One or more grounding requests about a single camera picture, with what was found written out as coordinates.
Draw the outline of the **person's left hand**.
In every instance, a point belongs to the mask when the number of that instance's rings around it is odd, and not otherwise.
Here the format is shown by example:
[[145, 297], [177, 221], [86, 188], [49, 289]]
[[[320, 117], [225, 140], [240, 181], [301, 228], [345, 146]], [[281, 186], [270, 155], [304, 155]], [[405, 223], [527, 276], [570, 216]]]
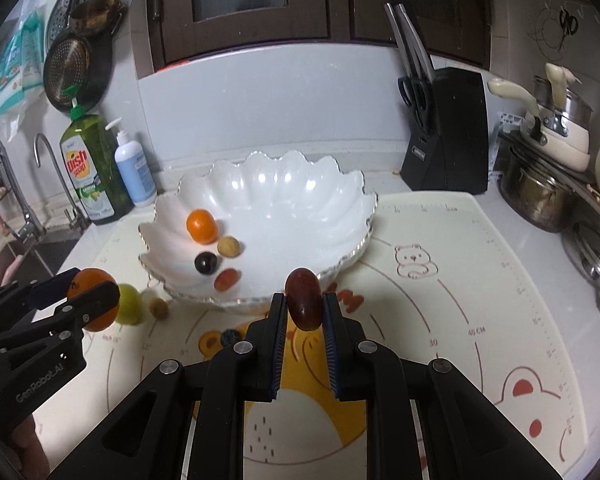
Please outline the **person's left hand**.
[[7, 456], [23, 478], [44, 480], [50, 474], [50, 462], [36, 434], [35, 420], [28, 416], [7, 440]]

